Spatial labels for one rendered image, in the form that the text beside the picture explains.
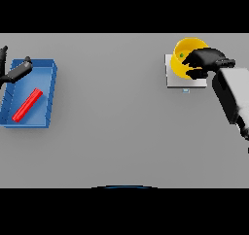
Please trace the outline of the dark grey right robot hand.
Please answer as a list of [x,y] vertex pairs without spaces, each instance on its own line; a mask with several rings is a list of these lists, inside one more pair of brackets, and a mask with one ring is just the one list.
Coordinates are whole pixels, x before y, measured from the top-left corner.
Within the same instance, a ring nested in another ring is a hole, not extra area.
[[221,68],[233,68],[235,60],[227,58],[220,50],[203,48],[191,51],[182,64],[190,67],[186,75],[197,80],[206,79],[208,72],[217,73]]

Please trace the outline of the blue tray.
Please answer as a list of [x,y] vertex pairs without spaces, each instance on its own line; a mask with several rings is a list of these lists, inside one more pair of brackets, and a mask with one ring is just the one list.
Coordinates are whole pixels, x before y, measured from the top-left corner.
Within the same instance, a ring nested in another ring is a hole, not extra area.
[[[21,80],[14,84],[6,83],[0,105],[0,126],[6,128],[49,127],[57,66],[53,59],[32,59],[32,65],[32,71]],[[12,120],[15,112],[35,88],[41,90],[43,94],[19,122]]]

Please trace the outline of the pale square measuring scale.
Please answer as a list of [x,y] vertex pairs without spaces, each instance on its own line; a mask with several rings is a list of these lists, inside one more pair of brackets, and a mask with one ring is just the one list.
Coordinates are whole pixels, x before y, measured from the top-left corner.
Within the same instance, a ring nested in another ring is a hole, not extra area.
[[165,65],[165,77],[166,77],[166,87],[167,88],[181,88],[184,93],[190,92],[191,88],[206,88],[206,79],[198,80],[187,80],[178,77],[170,66],[171,54],[166,54],[164,56]]

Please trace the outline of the yellow bowl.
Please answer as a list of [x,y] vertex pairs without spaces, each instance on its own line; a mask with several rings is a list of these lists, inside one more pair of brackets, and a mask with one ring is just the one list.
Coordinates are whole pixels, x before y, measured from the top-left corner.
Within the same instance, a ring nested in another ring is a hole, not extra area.
[[190,52],[196,49],[203,49],[207,48],[208,45],[200,40],[199,38],[195,37],[187,37],[180,40],[171,55],[170,66],[173,72],[180,78],[184,78],[189,80],[190,77],[186,74],[187,71],[192,70],[192,67],[188,65],[184,65],[183,61],[189,55]]

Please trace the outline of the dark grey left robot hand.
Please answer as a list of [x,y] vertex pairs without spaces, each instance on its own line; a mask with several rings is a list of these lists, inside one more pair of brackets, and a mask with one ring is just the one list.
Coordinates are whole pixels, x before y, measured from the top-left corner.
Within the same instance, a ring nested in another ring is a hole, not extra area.
[[3,84],[14,84],[26,75],[28,75],[32,69],[32,61],[29,56],[26,56],[23,61],[13,70],[8,73],[5,72],[6,58],[8,47],[4,46],[0,49],[0,88]]

